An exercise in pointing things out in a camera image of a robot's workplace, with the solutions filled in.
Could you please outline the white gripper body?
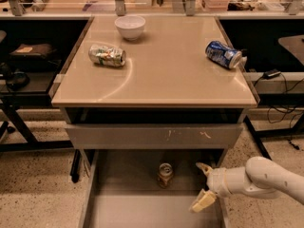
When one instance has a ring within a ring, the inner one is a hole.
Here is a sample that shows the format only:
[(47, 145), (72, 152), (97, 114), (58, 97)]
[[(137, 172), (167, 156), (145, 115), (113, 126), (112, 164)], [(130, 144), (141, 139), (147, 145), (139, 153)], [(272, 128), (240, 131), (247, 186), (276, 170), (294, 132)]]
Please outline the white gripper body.
[(225, 168), (213, 169), (207, 175), (207, 186), (217, 197), (227, 198), (229, 196), (229, 189), (225, 181), (225, 176)]

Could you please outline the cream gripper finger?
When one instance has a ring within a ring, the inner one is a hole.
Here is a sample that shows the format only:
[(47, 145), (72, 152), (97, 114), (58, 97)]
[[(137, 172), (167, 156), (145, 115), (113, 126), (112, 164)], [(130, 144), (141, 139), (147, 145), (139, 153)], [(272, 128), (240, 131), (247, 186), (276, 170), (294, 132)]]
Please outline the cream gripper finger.
[(205, 191), (201, 189), (194, 202), (190, 205), (189, 210), (193, 213), (198, 213), (203, 209), (211, 206), (217, 199), (217, 196), (211, 190)]
[(208, 177), (209, 174), (213, 171), (213, 168), (211, 166), (202, 162), (197, 162), (196, 167), (200, 169), (206, 177)]

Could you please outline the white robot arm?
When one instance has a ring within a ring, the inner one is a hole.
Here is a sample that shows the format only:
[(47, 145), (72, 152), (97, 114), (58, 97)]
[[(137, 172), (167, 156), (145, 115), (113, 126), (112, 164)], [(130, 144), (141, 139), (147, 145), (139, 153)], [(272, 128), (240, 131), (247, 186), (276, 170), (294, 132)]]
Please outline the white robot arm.
[(208, 190), (202, 189), (189, 210), (198, 213), (217, 198), (241, 194), (257, 199), (276, 199), (282, 192), (304, 204), (304, 178), (264, 157), (252, 157), (242, 167), (212, 168), (197, 162), (206, 177)]

